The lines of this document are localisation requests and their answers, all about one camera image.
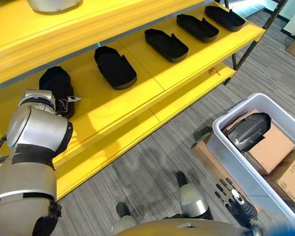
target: yellow shelving unit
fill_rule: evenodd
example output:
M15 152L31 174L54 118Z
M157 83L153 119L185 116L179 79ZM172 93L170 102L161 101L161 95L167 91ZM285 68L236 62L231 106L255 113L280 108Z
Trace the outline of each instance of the yellow shelving unit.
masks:
M60 199L65 196L235 73L234 70L222 63L217 65L216 69L219 70L220 75L204 73L165 98L164 102L162 101L150 110L138 115L85 151L57 167L57 198Z
M186 14L200 19L205 16L204 8ZM152 26L167 34L175 33L189 47L188 56L179 63L167 62L150 47L143 30L110 43L108 46L125 55L138 75L135 85L125 90L109 86L93 59L94 51L59 64L71 76L74 92L82 101L75 103L76 111L70 119L74 133L68 148L53 160L58 198L232 77L235 71L221 61L253 40L258 41L265 32L249 21L240 31L230 32L206 19L220 30L211 43L203 43L185 32L176 24L176 18ZM211 67L220 75L211 75ZM43 73L0 89L0 137L6 133L25 89L37 89ZM3 146L0 156L7 153L8 148Z
M96 42L204 0L85 0L65 14L35 13L0 0L0 84Z

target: black object in bin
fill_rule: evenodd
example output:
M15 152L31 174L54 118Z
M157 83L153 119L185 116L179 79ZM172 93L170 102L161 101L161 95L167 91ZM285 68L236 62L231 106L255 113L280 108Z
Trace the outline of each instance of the black object in bin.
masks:
M148 29L144 33L146 41L170 62L180 62L187 56L188 47L173 33L169 36L157 29Z
M205 13L221 26L232 32L239 31L246 22L231 9L228 12L218 6L206 6Z
M219 33L204 17L200 21L194 16L180 14L177 16L177 24L205 43L212 42Z
M137 73L124 55L116 49L103 46L95 50L94 59L98 69L115 90L131 87L137 81Z
M71 118L74 115L74 102L66 102L67 107L60 104L68 97L74 96L70 75L60 66L54 66L46 70L39 79L39 89L51 90L56 99L56 111L63 117Z
M271 128L271 117L267 113L254 113L242 119L230 129L227 136L240 151L249 151L264 139L264 134Z

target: white plastic bin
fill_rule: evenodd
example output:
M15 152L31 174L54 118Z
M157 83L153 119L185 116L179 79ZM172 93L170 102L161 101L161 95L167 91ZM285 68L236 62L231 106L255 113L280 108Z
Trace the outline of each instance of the white plastic bin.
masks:
M222 133L224 128L253 109L268 113L272 123L295 144L295 119L268 96L254 93L214 121L213 134L206 144L207 148L253 203L285 215L290 220L289 224L295 226L294 212Z

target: silver robot arm segment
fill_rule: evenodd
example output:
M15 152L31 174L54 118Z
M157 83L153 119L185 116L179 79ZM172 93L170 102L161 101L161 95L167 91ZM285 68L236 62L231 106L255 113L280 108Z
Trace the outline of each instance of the silver robot arm segment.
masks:
M0 166L0 236L48 236L61 215L52 159L73 127L56 115L51 91L27 90L7 132L9 157Z

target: floor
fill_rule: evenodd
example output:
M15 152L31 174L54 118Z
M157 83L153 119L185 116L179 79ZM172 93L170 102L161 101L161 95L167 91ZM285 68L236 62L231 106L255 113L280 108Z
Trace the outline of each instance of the floor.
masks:
M267 17L268 13L260 11L249 19L262 25ZM115 206L119 201L129 205L140 223L179 213L177 170L204 192L216 220L235 224L214 196L214 181L190 147L226 109L254 92L267 94L295 118L295 57L285 52L293 41L280 32L285 24L274 21L227 86L201 98L61 199L62 218L53 235L110 235L118 220ZM259 219L267 226L280 220L269 214Z

